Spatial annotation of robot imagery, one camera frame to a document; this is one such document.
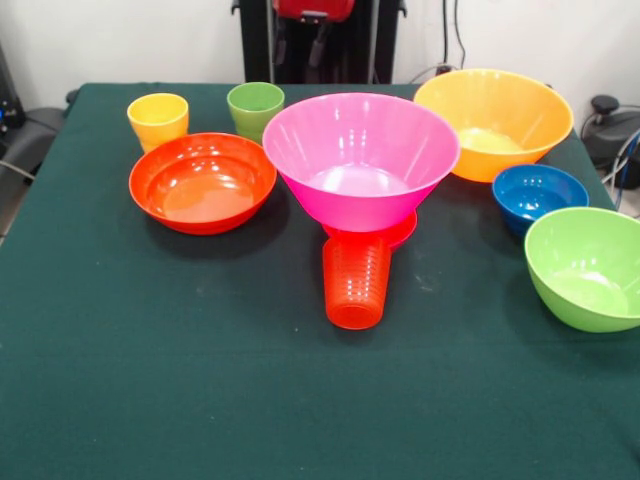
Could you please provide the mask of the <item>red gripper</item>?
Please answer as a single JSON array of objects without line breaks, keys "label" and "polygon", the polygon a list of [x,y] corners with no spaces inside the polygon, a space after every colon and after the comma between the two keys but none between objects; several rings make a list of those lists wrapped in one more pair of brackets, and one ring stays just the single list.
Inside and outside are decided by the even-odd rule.
[{"label": "red gripper", "polygon": [[[318,68],[324,56],[327,39],[332,29],[330,22],[343,22],[346,20],[355,5],[354,0],[273,0],[273,8],[276,13],[285,18],[319,19],[329,21],[318,24],[316,37],[314,38],[308,66]],[[287,58],[287,19],[277,19],[275,23],[273,64],[282,66]]]}]

